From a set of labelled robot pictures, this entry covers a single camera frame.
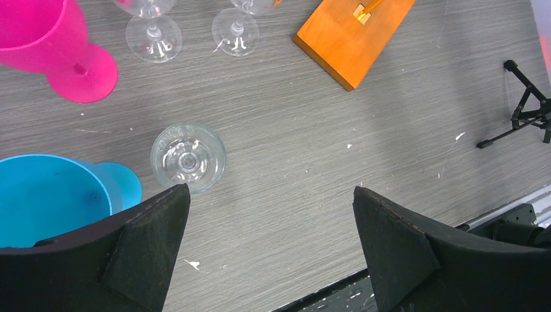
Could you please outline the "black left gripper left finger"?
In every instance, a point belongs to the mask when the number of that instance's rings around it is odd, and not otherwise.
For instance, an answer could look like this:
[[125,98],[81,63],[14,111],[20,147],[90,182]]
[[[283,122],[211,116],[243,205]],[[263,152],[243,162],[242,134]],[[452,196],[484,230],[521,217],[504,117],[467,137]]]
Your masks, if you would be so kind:
[[190,210],[186,184],[98,222],[1,249],[2,311],[162,311]]

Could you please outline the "blue wine glass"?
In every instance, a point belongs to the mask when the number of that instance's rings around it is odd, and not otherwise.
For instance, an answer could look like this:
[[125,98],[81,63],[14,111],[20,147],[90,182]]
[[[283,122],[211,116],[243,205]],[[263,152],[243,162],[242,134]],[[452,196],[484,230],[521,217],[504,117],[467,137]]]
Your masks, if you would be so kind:
[[1,247],[28,248],[138,205],[138,176],[116,162],[58,155],[1,160]]

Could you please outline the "clear wine glass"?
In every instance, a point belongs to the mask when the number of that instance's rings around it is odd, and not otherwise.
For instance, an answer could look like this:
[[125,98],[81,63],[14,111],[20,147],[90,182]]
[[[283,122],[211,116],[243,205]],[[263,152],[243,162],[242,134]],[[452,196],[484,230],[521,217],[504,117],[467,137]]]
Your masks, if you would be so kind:
[[278,7],[276,0],[234,0],[232,8],[220,11],[212,21],[211,34],[215,51],[234,57],[244,57],[255,51],[260,32],[255,15]]
[[179,26],[166,14],[176,0],[114,0],[113,3],[133,17],[125,29],[129,49],[150,63],[164,63],[181,51],[183,39]]

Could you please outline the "pink wine glass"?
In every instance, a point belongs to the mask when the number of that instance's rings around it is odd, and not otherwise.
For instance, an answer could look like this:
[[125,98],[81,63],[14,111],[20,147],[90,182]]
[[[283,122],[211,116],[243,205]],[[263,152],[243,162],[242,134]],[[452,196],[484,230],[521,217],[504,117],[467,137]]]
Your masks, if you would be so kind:
[[100,101],[118,82],[114,58],[89,41],[77,1],[2,1],[1,64],[44,74],[58,95],[76,103]]

